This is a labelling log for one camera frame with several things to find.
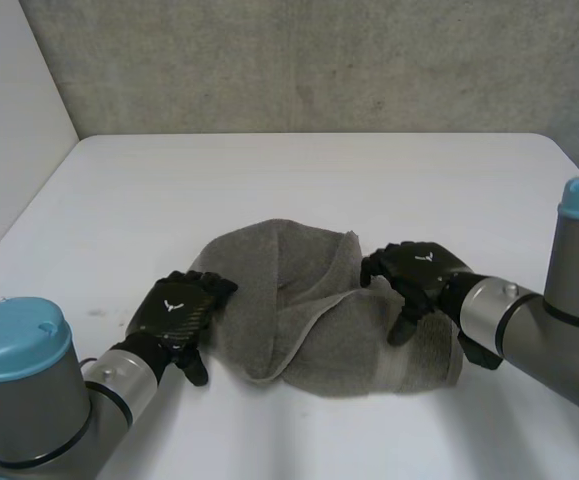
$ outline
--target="white wall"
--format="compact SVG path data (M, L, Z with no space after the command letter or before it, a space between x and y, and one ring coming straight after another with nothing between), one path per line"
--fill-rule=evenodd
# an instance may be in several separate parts
M0 239L77 141L19 3L0 0Z

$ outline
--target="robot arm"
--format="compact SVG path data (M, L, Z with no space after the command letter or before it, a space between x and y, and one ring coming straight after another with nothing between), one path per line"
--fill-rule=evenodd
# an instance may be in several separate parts
M384 276L405 298L392 345L439 309L459 327L467 359L495 370L502 360L579 406L579 178L559 207L545 294L477 275L435 243L389 245L363 260L361 283Z
M0 302L0 479L95 478L155 396L168 365L194 385L207 383L198 337L237 288L211 273L173 272L158 280L126 338L84 379L55 304Z

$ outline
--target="concrete wall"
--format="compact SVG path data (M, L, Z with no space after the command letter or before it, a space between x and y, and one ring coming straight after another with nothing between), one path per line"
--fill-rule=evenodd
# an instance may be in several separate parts
M579 166L579 0L22 0L81 137L536 132Z
M0 0L0 239L77 141L20 5Z

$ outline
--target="white table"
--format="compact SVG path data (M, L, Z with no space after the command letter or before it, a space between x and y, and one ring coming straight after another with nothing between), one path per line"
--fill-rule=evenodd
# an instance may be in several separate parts
M155 279L215 236L291 218L435 240L540 291L576 167L525 134L102 136L81 142L0 243L0 297L57 302L81 357L123 335ZM321 399L170 369L103 479L579 479L579 411L504 364L457 388Z

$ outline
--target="crumpled towel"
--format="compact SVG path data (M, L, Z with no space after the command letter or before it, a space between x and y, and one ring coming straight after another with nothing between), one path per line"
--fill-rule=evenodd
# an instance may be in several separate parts
M423 318L402 347L387 343L403 298L382 278L360 288L358 237L269 220L209 243L192 269L236 282L211 324L210 347L242 378L282 378L322 396L413 393L452 386L457 329Z

